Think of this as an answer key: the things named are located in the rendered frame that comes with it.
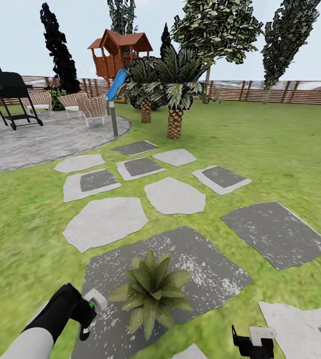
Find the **insectifuge atomizer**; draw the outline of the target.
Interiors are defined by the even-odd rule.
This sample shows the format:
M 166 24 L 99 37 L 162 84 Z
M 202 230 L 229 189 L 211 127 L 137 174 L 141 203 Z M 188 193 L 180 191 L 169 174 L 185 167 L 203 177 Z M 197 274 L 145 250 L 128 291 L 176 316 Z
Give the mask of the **insectifuge atomizer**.
M 84 327 L 80 327 L 79 331 L 80 331 L 80 333 L 79 333 L 79 339 L 80 339 L 81 341 L 87 340 L 88 337 L 89 337 L 89 335 L 90 335 L 90 331 L 88 331 L 88 332 L 85 333 L 85 332 L 84 332 Z

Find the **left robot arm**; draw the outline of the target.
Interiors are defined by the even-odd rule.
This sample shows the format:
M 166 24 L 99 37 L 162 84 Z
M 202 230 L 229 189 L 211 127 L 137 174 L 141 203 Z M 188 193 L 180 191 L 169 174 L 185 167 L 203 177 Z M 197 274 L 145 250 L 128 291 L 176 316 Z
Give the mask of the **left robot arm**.
M 79 322 L 85 330 L 89 328 L 97 315 L 92 304 L 103 311 L 107 307 L 105 298 L 96 289 L 82 297 L 71 283 L 63 285 L 31 317 L 0 359 L 48 359 L 69 319 Z

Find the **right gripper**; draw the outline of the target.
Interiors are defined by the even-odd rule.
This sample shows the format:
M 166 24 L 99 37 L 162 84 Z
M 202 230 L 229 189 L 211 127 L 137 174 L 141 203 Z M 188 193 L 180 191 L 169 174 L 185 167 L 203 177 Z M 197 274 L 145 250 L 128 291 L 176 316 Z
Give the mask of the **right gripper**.
M 232 326 L 234 346 L 239 346 L 240 355 L 251 359 L 273 359 L 273 342 L 271 339 L 261 339 L 262 346 L 253 346 L 250 337 L 238 336 L 234 326 Z

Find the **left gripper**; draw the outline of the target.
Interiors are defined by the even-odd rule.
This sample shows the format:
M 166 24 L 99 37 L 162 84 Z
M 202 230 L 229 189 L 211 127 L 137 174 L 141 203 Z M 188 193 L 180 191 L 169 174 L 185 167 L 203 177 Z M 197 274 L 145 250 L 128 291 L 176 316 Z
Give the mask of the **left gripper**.
M 83 303 L 82 309 L 77 315 L 72 316 L 71 319 L 79 322 L 80 326 L 84 327 L 86 330 L 91 325 L 91 322 L 96 317 L 97 313 L 92 306 L 89 306 L 88 302 L 84 300 L 84 298 L 82 298 L 81 301 Z

